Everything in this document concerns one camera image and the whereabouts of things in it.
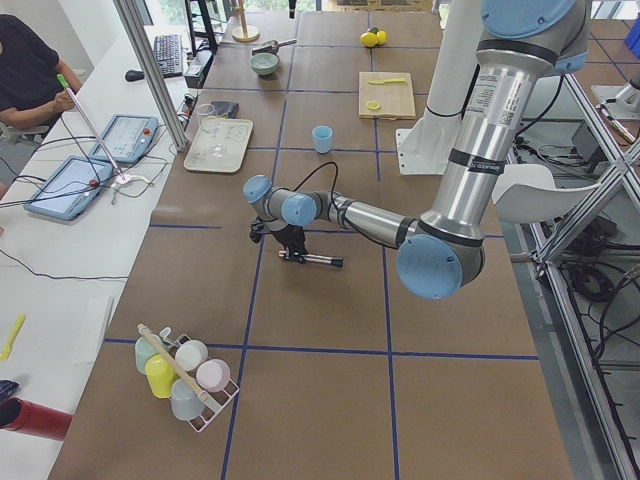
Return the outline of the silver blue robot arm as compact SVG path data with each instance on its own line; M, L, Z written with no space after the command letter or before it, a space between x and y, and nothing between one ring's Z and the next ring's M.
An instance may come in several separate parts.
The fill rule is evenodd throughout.
M274 237L287 257L308 259L305 227L333 222L397 250L398 275L413 294L442 299L472 282L485 255L481 220L538 80L581 68L587 55L587 1L455 1L444 30L426 111L451 114L448 155L432 207L406 217L335 190L297 192L263 175L243 187L254 208L250 237Z

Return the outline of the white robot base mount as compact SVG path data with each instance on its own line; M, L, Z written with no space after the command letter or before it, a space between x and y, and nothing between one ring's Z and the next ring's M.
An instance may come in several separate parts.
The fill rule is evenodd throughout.
M441 175L473 89L476 48L483 32L479 1L451 3L423 116L396 131L403 175Z

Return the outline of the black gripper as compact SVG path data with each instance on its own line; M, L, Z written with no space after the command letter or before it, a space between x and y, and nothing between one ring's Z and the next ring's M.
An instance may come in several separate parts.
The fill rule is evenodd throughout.
M298 263L307 262L305 234L302 227L286 224L280 230L270 230L263 220L256 217L250 224L249 237L251 241L259 243L266 235L272 235L285 248L282 254L284 260L295 260Z

